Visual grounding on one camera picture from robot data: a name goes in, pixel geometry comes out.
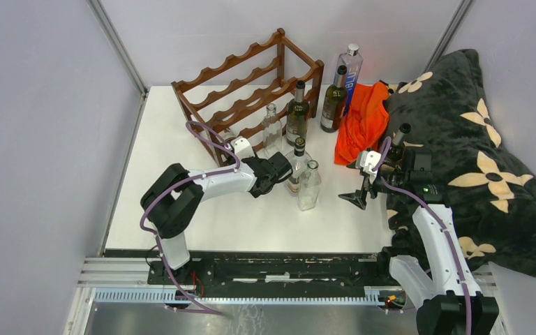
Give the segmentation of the small clear glass bottle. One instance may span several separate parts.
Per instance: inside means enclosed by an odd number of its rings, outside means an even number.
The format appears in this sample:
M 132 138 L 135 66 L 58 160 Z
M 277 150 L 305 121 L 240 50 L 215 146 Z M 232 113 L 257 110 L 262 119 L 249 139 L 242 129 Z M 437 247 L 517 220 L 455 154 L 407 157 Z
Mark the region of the small clear glass bottle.
M 308 211 L 316 206 L 321 185 L 318 168 L 319 163 L 310 160 L 300 175 L 297 205 L 301 211 Z

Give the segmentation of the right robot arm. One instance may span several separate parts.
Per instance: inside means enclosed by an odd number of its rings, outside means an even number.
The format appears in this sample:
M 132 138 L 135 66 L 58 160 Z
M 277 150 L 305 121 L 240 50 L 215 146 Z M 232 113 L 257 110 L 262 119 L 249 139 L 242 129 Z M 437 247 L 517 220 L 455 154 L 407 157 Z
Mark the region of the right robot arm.
M 395 195 L 415 206 L 412 221 L 422 239 L 428 268 L 405 251 L 390 251 L 375 266 L 385 285 L 398 282 L 416 310 L 419 334 L 490 334 L 499 316 L 494 297 L 487 297 L 463 255 L 452 209 L 443 187 L 433 182 L 431 153 L 407 148 L 400 168 L 384 169 L 385 155 L 367 149 L 350 168 L 360 171 L 360 189 L 341 194 L 360 209 L 367 197 Z

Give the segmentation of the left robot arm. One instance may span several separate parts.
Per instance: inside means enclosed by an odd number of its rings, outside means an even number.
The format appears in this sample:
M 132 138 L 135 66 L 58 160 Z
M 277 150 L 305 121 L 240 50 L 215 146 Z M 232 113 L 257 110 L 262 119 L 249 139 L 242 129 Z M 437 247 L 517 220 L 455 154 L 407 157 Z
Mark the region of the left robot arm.
M 279 152 L 269 158 L 237 158 L 232 165 L 213 170 L 187 170 L 180 163 L 171 164 L 140 200 L 141 228 L 154 234 L 166 277 L 178 285 L 191 277 L 185 230 L 200 203 L 231 193 L 258 198 L 291 174 L 292 165 Z

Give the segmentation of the dark wine bottle brown label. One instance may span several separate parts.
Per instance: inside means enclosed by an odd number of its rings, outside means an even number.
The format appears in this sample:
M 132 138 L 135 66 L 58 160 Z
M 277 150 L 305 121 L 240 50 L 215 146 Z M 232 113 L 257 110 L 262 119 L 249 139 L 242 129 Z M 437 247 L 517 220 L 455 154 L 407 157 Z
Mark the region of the dark wine bottle brown label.
M 389 151 L 387 152 L 386 161 L 389 163 L 397 163 L 403 158 L 404 153 L 404 140 L 411 131 L 411 125 L 409 123 L 402 123 L 399 126 L 398 131 L 392 138 L 392 143 Z

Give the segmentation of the dark wine bottle silver neck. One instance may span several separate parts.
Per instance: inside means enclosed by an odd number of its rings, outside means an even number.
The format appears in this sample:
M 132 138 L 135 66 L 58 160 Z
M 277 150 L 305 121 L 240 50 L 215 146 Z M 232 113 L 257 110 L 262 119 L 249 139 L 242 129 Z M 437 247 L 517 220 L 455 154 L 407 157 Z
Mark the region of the dark wine bottle silver neck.
M 347 70 L 347 66 L 340 65 L 336 70 L 333 84 L 326 90 L 320 120 L 320 127 L 326 133 L 333 133 L 340 128 L 348 99 L 348 91 L 344 85 Z

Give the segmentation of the blue square glass bottle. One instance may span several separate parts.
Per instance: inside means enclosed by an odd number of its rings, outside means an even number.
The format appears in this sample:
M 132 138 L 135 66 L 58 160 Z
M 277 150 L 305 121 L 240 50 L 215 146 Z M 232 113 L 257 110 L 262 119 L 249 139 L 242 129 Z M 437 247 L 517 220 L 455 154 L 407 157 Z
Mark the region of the blue square glass bottle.
M 349 44 L 346 52 L 341 53 L 338 56 L 337 66 L 345 66 L 347 68 L 345 81 L 343 83 L 344 87 L 348 92 L 348 98 L 343 110 L 344 116 L 348 113 L 350 109 L 352 95 L 357 85 L 357 80 L 362 67 L 362 63 L 363 58 L 359 53 L 359 46 L 356 43 Z

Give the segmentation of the dark green wine bottle labelled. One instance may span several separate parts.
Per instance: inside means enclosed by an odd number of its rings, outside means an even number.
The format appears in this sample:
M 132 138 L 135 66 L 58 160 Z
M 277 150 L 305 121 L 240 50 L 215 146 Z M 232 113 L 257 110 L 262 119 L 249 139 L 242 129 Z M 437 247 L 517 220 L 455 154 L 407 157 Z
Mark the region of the dark green wine bottle labelled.
M 230 128 L 219 133 L 219 137 L 223 140 L 224 147 L 235 147 L 237 140 L 239 139 L 238 134 L 232 131 Z

